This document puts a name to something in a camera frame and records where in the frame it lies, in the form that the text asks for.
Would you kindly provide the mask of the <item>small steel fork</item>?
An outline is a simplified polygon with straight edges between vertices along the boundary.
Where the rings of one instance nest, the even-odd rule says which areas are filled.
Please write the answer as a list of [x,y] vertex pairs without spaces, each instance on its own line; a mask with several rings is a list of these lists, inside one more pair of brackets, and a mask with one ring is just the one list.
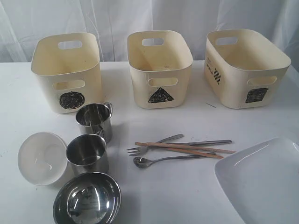
[[[168,138],[162,139],[162,140],[158,141],[158,143],[168,142],[168,141],[180,139],[183,137],[184,137],[183,134],[177,134],[177,135],[173,135]],[[126,151],[129,154],[129,156],[142,156],[142,155],[146,154],[148,150],[149,150],[149,147],[139,146],[139,147],[127,149]]]

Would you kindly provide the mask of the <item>small steel spoon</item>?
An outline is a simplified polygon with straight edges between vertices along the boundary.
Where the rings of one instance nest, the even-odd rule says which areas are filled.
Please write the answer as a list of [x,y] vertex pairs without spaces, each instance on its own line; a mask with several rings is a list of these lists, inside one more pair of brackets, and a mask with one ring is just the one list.
[[171,156],[171,157],[164,157],[164,158],[156,159],[156,160],[149,160],[149,159],[137,156],[133,159],[133,162],[138,168],[148,168],[151,165],[153,165],[154,163],[161,162],[161,161],[180,160],[180,159],[201,159],[201,158],[206,158],[206,156],[202,156],[202,155]]

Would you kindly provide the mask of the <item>wooden chopstick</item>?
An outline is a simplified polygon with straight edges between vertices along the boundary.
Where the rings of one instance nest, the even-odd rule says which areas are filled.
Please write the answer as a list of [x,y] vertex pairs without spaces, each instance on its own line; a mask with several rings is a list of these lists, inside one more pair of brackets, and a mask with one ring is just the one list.
[[182,145],[173,145],[173,144],[166,144],[166,143],[142,143],[142,142],[135,142],[135,145],[143,146],[143,147],[145,146],[158,147],[168,151],[191,154],[191,155],[201,155],[201,156],[216,158],[216,159],[224,158],[224,156],[221,155],[202,153],[195,149],[188,149],[187,146],[182,146]]
[[166,148],[177,148],[177,149],[191,149],[191,150],[199,150],[199,151],[211,151],[211,152],[218,152],[218,153],[225,153],[225,154],[236,153],[236,151],[232,151],[232,150],[223,150],[223,149],[216,149],[216,148],[210,148],[210,147],[186,146],[186,145],[177,145],[177,144],[168,144],[168,143],[147,142],[146,145],[153,146],[153,147],[166,147]]

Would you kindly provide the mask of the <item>steel cup without handle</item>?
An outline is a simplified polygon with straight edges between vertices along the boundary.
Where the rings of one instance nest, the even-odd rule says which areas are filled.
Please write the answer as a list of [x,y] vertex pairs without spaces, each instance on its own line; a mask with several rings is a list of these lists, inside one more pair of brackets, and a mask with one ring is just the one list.
[[96,134],[83,134],[73,139],[67,146],[66,158],[76,176],[109,171],[106,141]]

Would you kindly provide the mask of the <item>stainless steel bowl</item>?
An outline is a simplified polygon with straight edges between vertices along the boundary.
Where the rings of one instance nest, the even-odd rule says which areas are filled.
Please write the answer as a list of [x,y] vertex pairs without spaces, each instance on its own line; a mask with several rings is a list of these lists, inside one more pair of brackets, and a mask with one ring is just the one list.
[[80,174],[58,192],[53,204],[56,224],[111,224],[121,206],[121,189],[101,172]]

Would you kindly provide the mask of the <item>cream bin with triangle mark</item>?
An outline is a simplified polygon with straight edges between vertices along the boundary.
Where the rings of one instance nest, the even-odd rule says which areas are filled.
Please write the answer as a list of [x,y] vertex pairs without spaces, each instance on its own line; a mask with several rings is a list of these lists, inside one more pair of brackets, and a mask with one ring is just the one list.
[[127,38],[135,103],[143,109],[177,107],[185,99],[193,56],[172,30],[135,32]]

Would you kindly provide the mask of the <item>steel table knife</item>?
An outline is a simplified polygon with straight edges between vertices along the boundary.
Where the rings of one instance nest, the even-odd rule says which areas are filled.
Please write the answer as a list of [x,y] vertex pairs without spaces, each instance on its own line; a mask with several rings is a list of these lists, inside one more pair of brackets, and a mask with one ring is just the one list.
[[231,144],[231,143],[232,140],[212,140],[212,141],[185,142],[185,143],[174,143],[174,144],[201,147],[201,146],[223,145],[223,144]]

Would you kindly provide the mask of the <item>cream bin with circle mark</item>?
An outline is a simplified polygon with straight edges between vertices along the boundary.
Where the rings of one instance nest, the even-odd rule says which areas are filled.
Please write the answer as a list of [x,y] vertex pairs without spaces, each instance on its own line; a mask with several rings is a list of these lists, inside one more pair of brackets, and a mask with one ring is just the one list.
[[31,71],[56,113],[76,112],[87,104],[104,100],[99,48],[91,33],[41,39],[33,53]]

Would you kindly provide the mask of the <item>cream bin with square mark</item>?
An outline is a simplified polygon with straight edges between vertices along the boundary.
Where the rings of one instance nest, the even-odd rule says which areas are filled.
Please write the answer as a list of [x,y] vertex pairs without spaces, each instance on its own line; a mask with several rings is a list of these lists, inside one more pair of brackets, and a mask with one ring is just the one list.
[[268,105],[291,59],[250,29],[207,34],[204,75],[220,102],[232,109]]

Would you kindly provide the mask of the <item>white square plate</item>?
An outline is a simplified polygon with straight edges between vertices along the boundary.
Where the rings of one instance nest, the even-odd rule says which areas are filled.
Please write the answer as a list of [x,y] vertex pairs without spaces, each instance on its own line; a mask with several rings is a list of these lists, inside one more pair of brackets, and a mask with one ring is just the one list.
[[299,222],[299,146],[278,137],[227,156],[215,175],[246,224]]

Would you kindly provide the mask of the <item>white curtain backdrop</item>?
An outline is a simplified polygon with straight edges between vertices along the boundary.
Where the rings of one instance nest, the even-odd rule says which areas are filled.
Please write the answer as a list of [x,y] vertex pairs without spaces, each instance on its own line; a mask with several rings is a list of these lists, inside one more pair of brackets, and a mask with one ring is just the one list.
[[102,61],[125,61],[127,37],[137,31],[174,30],[202,60],[214,30],[257,31],[299,65],[299,3],[296,0],[3,0],[0,60],[31,61],[47,36],[89,32]]

